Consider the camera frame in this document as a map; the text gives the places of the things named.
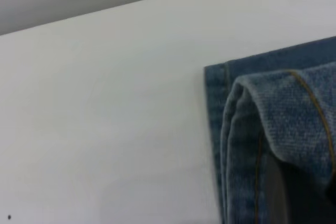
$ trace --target seam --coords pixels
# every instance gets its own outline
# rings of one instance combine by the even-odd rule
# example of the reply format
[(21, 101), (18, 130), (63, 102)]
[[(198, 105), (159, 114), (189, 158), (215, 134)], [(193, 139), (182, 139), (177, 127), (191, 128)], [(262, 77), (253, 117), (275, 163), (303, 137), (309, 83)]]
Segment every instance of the seam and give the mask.
[(308, 84), (302, 79), (301, 76), (299, 76), (295, 71), (293, 70), (288, 70), (288, 72), (296, 78), (296, 80), (304, 87), (304, 89), (307, 91), (312, 103), (316, 107), (317, 111), (319, 112), (319, 115), (322, 120), (322, 124), (325, 129), (325, 133), (327, 134), (327, 139), (328, 139), (328, 146), (329, 146), (329, 153), (330, 153), (330, 158), (331, 158), (331, 165), (332, 165), (332, 178), (335, 178), (336, 176), (336, 161), (335, 161), (335, 155), (334, 155), (334, 148), (332, 145), (332, 137), (331, 137), (331, 132), (330, 128), (328, 125), (328, 121), (323, 113), (323, 110), (315, 97), (314, 93), (312, 90), (309, 88)]
[(260, 167), (260, 159), (262, 154), (262, 139), (263, 135), (260, 134), (259, 142), (258, 142), (258, 156), (256, 160), (256, 181), (255, 181), (255, 224), (258, 224), (259, 218), (259, 167)]

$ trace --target folded jeans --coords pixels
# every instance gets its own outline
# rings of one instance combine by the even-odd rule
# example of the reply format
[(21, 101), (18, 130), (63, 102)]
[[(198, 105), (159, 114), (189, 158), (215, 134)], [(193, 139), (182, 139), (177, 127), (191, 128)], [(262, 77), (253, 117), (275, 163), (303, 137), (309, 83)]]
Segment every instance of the folded jeans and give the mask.
[(206, 68), (224, 223), (268, 223), (263, 188), (269, 150), (311, 174), (321, 189), (330, 182), (335, 49), (336, 38), (330, 38)]

